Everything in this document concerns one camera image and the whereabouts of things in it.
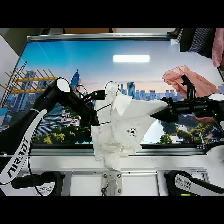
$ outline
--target white cloth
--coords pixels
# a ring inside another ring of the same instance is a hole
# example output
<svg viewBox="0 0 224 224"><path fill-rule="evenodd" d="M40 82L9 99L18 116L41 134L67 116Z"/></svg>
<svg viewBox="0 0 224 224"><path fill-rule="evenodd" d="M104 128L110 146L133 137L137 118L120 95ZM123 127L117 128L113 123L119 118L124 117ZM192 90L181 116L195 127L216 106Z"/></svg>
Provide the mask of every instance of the white cloth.
<svg viewBox="0 0 224 224"><path fill-rule="evenodd" d="M164 109L167 104L160 100L133 100L117 88L109 83L105 100L96 101L96 110L111 105L97 112L101 125L92 126L91 133L95 158L104 159L106 168L120 170L120 156L135 154L142 149L140 143L155 121L149 115Z"/></svg>

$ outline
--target pink towel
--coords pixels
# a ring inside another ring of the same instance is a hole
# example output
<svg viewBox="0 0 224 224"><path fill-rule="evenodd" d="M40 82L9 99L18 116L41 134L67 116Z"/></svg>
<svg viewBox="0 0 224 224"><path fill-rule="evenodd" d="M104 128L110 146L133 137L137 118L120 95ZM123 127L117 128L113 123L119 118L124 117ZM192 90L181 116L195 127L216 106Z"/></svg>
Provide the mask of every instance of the pink towel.
<svg viewBox="0 0 224 224"><path fill-rule="evenodd" d="M224 65L224 28L216 28L212 47L212 61L215 67Z"/></svg>
<svg viewBox="0 0 224 224"><path fill-rule="evenodd" d="M196 72L192 72L186 65L168 70L164 74L163 79L168 85L172 85L177 92L181 92L182 96L186 99L187 86L182 85L183 80L181 78L181 76L184 74L194 84L196 89L196 97L209 96L212 93L219 93L214 84L209 82L201 75L198 75ZM214 119L212 117L195 118L201 122L214 122Z"/></svg>

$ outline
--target arx logo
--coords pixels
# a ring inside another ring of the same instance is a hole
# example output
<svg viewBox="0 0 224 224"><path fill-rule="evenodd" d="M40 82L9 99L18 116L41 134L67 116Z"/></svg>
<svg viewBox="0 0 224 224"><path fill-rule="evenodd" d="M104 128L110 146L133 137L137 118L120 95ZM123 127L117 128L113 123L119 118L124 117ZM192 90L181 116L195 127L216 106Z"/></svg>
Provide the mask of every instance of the arx logo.
<svg viewBox="0 0 224 224"><path fill-rule="evenodd" d="M21 163L21 161L24 158L24 155L26 155L27 150L29 149L29 144L28 141L25 139L25 137L23 138L23 142L21 145L21 149L18 153L18 157L14 160L12 166L10 167L10 169L8 170L7 174L8 176L11 178L12 177L12 172L16 172L18 169L18 165Z"/></svg>

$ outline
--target cityscape picture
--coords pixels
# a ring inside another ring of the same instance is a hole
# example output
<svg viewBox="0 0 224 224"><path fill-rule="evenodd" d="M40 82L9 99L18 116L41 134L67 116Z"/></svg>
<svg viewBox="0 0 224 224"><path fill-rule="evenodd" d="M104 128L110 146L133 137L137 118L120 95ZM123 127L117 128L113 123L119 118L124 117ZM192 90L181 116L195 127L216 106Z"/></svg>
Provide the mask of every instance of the cityscape picture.
<svg viewBox="0 0 224 224"><path fill-rule="evenodd" d="M114 55L149 55L150 61L114 62ZM83 95L104 89L108 81L114 81L119 84L122 94L135 100L171 97L173 101L182 101L181 93L162 79L167 70L182 65L205 77L224 94L222 78L211 59L193 52L181 53L179 45L171 45L168 40L30 42L14 72L19 81L8 87L2 98L0 131L20 120L57 77L67 79L74 91L82 85L79 91ZM13 73L5 72L13 79ZM80 119L79 114L57 103L39 124L33 144L92 144L90 127L82 126ZM222 133L215 125L202 123L193 114L188 114L179 116L178 123L156 120L142 144L205 143L221 137Z"/></svg>

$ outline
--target city skyline print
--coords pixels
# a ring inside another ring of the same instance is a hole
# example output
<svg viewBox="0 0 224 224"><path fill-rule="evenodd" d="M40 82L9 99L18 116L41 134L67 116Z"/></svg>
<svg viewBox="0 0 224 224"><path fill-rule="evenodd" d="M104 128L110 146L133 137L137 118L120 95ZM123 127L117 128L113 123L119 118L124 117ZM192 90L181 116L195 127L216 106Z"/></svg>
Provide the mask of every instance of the city skyline print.
<svg viewBox="0 0 224 224"><path fill-rule="evenodd" d="M113 61L114 55L149 55L150 60L147 63L116 63ZM72 88L83 85L83 94L104 89L106 83L114 81L119 84L123 94L136 100L172 97L174 101L180 101L183 100L182 95L165 83L162 77L167 70L183 65L206 78L224 93L222 78L211 59L194 52L182 53L179 44L171 45L169 40L35 41L27 43L16 69L21 68L24 62L27 62L24 68L26 78L35 78L37 70L49 70L54 76L67 79ZM34 84L37 87L47 87L49 83L50 81L39 81ZM25 82L21 89L31 88L30 84L32 85L31 82ZM7 129L21 119L40 94L9 95L0 129ZM204 134L201 133L203 128L200 125L205 128L204 125L207 124L200 123L192 115L181 116L180 124L156 121L142 143L182 144L218 138L216 132L219 130L214 129L213 125L206 126L207 132ZM87 144L92 141L90 128L80 126L79 115L60 104L47 114L36 134L36 144Z"/></svg>

